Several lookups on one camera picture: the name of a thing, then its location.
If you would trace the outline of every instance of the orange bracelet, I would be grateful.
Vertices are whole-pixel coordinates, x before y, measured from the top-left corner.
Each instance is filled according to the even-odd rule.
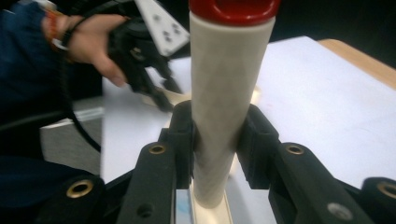
[[[57,47],[52,43],[52,39],[56,39],[58,36],[57,19],[60,15],[63,14],[59,11],[46,9],[46,17],[49,22],[49,30],[46,33],[46,38],[53,50],[57,50]]]

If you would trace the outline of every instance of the hand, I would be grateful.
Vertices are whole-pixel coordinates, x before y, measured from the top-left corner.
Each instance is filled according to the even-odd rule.
[[[58,27],[72,27],[82,18],[80,16],[62,16],[58,18]],[[91,63],[113,84],[120,87],[126,77],[120,68],[107,56],[108,34],[126,19],[120,15],[94,15],[80,24],[74,31],[68,44],[69,59],[77,63]]]

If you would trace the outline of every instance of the person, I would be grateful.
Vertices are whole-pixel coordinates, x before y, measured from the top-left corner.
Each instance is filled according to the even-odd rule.
[[[51,40],[62,39],[82,18],[58,13],[43,3],[48,4],[22,0],[0,12],[0,117],[59,88],[61,55]],[[108,58],[106,43],[108,33],[126,20],[121,15],[94,15],[84,21],[67,46],[68,60],[90,63],[113,84],[123,86],[125,75]],[[37,208],[77,175],[90,174],[47,161],[0,155],[2,223],[32,222]]]

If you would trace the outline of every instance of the red lid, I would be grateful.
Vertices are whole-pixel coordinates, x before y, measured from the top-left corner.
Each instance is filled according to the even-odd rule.
[[[254,25],[273,18],[280,0],[190,0],[190,11],[209,21]]]

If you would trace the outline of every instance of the bottle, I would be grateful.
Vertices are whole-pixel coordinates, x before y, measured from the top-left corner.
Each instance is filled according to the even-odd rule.
[[[194,197],[216,207],[280,0],[190,0]]]

